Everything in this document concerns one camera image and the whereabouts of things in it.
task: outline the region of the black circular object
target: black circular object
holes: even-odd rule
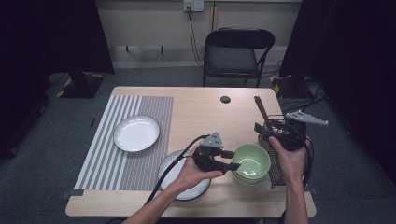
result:
[[[224,103],[224,104],[228,104],[231,102],[231,98],[228,96],[221,96],[220,100]]]

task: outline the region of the green bowl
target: green bowl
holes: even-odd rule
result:
[[[234,151],[233,162],[241,166],[233,175],[240,182],[256,185],[262,182],[271,167],[271,159],[264,148],[254,144],[244,144]]]

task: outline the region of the striped placemat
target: striped placemat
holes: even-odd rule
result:
[[[92,140],[75,189],[152,190],[168,151],[173,97],[112,95]],[[149,148],[126,152],[114,144],[113,131],[132,115],[148,115],[160,125],[160,136]]]

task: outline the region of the gray carpeted floor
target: gray carpeted floor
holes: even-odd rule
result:
[[[266,67],[271,71],[276,67]],[[53,75],[51,80],[62,74]],[[94,99],[63,99],[49,90],[45,113],[18,146],[14,159],[0,160],[0,223],[106,223],[108,217],[68,217],[64,190],[74,187],[108,97],[116,86],[201,86],[199,67],[118,69],[105,77]],[[253,87],[241,79],[210,78],[207,86]],[[268,78],[262,87],[271,88]],[[318,85],[309,84],[312,91]],[[279,99],[282,109],[304,99]],[[309,187],[317,206],[311,223],[396,223],[396,189],[359,143],[347,135],[342,117],[320,101],[306,113],[330,122],[308,125],[316,153]],[[267,219],[276,223],[276,219]]]

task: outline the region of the electrical outlet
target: electrical outlet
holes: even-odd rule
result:
[[[194,0],[194,11],[204,11],[204,0]]]
[[[204,11],[204,0],[183,0],[183,11]]]
[[[188,11],[187,7],[190,7],[190,11],[193,11],[194,1],[193,0],[183,0],[183,11]]]

